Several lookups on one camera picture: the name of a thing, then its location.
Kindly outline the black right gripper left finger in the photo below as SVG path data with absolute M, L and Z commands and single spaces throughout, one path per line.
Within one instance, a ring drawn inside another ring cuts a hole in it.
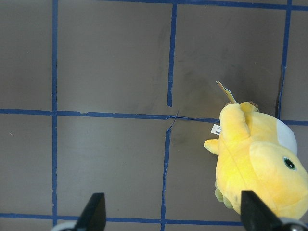
M 106 226 L 104 193 L 94 193 L 77 220 L 75 231 L 103 231 Z

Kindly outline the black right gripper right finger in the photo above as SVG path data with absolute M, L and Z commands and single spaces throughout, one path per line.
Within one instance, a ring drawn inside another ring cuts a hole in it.
M 282 221 L 254 191 L 241 193 L 241 222 L 246 231 L 280 231 Z

